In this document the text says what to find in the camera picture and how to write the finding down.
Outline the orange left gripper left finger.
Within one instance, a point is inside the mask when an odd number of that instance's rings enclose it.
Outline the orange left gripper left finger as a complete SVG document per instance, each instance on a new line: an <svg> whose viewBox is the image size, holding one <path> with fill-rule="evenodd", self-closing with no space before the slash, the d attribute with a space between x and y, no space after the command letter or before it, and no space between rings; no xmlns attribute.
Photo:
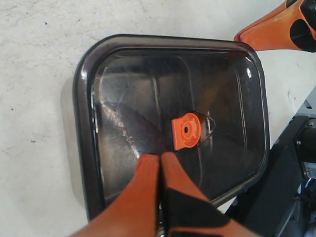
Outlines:
<svg viewBox="0 0 316 237"><path fill-rule="evenodd" d="M74 237L155 237L158 230L159 156L140 156L132 180Z"/></svg>

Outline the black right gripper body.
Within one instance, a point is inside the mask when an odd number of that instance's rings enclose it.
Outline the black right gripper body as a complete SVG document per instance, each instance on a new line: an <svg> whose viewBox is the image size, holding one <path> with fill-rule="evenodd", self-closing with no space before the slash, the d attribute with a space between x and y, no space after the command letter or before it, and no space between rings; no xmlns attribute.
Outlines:
<svg viewBox="0 0 316 237"><path fill-rule="evenodd" d="M287 0L286 8L298 3L298 12L301 14L290 28L292 42L302 51L316 51L316 1L315 0Z"/></svg>

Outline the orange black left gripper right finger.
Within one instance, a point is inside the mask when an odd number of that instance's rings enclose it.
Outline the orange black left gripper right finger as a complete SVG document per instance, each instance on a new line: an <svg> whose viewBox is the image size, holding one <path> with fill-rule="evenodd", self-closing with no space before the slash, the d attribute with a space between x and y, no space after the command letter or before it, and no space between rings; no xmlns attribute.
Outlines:
<svg viewBox="0 0 316 237"><path fill-rule="evenodd" d="M247 229L226 217L188 177L176 155L161 156L165 231L169 237L245 237Z"/></svg>

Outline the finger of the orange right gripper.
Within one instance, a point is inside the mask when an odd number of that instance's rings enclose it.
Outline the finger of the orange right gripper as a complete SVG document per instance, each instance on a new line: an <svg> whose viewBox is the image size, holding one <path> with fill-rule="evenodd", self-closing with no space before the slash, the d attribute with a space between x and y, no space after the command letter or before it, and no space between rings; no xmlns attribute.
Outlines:
<svg viewBox="0 0 316 237"><path fill-rule="evenodd" d="M263 16L234 37L235 41L243 42L256 51L289 49L300 50L290 38L290 28L296 19L301 16L298 12L298 3L286 8L286 1L279 7Z"/></svg>

